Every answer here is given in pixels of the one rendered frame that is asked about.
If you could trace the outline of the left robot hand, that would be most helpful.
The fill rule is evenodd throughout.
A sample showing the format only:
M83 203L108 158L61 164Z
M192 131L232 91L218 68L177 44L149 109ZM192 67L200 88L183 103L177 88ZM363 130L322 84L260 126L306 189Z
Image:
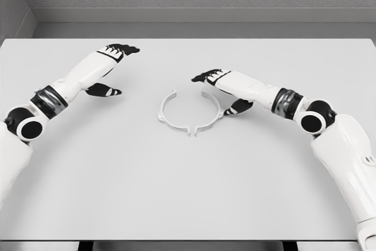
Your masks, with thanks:
M80 91L99 97L120 95L120 90L98 81L109 74L124 57L139 51L135 46L113 43L89 54L68 73L62 89L63 97L72 102Z

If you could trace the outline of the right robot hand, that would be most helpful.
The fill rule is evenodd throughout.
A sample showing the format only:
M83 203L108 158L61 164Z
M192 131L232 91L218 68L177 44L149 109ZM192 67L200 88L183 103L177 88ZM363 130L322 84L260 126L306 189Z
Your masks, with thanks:
M231 94L237 100L224 111L225 116L232 116L247 111L254 102L271 110L280 90L236 71L212 69L195 76L193 82L207 82L222 92Z

